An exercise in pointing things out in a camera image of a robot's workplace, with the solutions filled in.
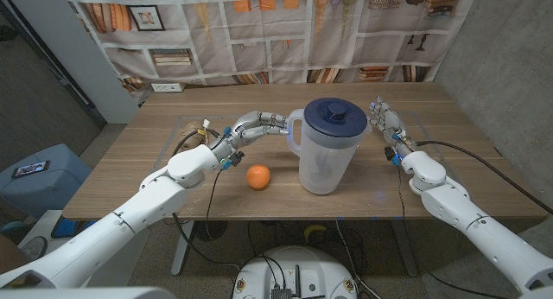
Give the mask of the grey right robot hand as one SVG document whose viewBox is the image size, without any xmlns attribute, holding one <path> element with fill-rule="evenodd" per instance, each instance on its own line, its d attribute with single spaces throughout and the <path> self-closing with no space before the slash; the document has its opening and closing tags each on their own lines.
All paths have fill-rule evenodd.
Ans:
<svg viewBox="0 0 553 299">
<path fill-rule="evenodd" d="M 385 148 L 389 161 L 398 165 L 408 154 L 416 151 L 416 144 L 410 138 L 404 121 L 387 102 L 377 97 L 377 100 L 370 104 L 369 113 L 370 125 L 378 129 L 389 144 L 389 147 Z"/>
</svg>

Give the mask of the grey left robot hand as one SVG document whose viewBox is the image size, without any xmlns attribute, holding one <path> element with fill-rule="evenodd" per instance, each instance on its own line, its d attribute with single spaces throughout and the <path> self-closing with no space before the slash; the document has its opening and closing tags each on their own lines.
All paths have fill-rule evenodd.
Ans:
<svg viewBox="0 0 553 299">
<path fill-rule="evenodd" d="M 266 111 L 251 111 L 237 120 L 211 148 L 220 160 L 237 166 L 244 157 L 241 149 L 266 135 L 288 135 L 289 118 Z"/>
</svg>

